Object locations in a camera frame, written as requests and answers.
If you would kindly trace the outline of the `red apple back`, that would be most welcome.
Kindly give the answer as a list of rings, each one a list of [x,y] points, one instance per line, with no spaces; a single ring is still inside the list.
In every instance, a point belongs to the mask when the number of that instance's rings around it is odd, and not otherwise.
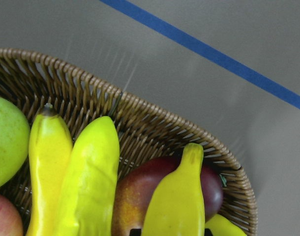
[[[0,194],[0,236],[22,236],[22,219],[16,207]]]

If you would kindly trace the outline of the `woven wicker basket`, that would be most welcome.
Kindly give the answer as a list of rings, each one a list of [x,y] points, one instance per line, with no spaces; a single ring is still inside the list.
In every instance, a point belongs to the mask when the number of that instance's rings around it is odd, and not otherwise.
[[[73,139],[93,119],[111,115],[120,139],[119,178],[189,142],[201,144],[204,162],[213,163],[226,180],[220,213],[247,235],[257,234],[257,204],[244,168],[219,139],[196,124],[61,59],[22,49],[0,48],[0,96],[29,121],[52,104]]]

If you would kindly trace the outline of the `green pear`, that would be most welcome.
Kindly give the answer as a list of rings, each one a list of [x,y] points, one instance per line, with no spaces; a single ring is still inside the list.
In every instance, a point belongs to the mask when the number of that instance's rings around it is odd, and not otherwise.
[[[0,97],[0,187],[21,168],[27,155],[30,125],[13,103]]]

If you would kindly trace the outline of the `yellow banana front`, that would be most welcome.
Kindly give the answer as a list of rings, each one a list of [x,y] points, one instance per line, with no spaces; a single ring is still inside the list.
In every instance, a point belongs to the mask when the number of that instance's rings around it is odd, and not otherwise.
[[[148,206],[143,236],[202,236],[205,206],[201,188],[204,154],[199,144],[188,143],[177,169],[156,187]]]

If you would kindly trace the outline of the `yellow banana back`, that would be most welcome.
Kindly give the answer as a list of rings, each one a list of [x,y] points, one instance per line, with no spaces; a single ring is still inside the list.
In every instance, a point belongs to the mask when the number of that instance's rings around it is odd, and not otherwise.
[[[29,236],[50,236],[56,219],[72,138],[63,118],[50,103],[36,115],[29,140],[31,217]]]

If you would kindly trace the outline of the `dark red apple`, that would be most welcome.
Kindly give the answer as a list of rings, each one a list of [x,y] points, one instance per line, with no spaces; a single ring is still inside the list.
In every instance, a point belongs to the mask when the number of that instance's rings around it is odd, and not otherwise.
[[[180,164],[181,157],[161,156],[151,159],[127,174],[117,183],[111,235],[128,236],[132,229],[141,229],[147,207],[159,182]],[[223,203],[222,181],[215,167],[203,164],[201,186],[208,221],[219,212]]]

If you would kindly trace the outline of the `yellow starfruit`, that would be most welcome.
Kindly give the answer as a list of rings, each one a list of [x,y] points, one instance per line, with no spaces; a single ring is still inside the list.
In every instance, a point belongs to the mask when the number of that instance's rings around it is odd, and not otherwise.
[[[246,233],[220,214],[215,214],[205,223],[205,228],[211,231],[213,236],[245,236]]]

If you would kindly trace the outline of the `yellow banana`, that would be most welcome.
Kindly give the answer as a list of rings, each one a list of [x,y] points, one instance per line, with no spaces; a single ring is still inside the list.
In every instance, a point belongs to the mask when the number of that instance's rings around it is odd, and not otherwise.
[[[50,103],[36,115],[29,140],[31,217],[29,236],[50,236],[56,219],[72,138],[63,118]]]
[[[148,206],[143,236],[202,236],[205,206],[201,188],[204,154],[199,144],[188,143],[177,169],[156,187]]]
[[[64,176],[54,236],[109,236],[120,144],[112,119],[93,120],[74,143]]]

